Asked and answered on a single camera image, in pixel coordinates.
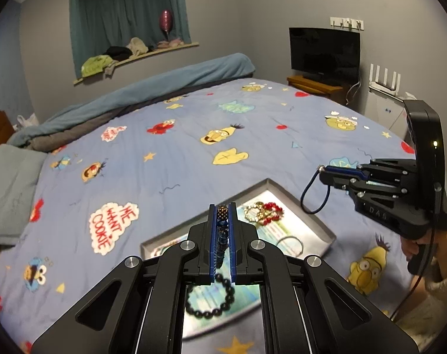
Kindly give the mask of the person's right hand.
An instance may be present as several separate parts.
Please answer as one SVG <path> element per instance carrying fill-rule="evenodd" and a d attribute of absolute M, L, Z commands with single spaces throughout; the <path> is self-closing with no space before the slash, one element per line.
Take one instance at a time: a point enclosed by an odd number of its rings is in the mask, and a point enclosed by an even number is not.
<path fill-rule="evenodd" d="M 414 256 L 419 254 L 419 247 L 421 245 L 428 243 L 425 237 L 418 240 L 408 240 L 407 238 L 401 237 L 400 242 L 402 253 L 406 257 L 407 261 L 410 261 Z"/>

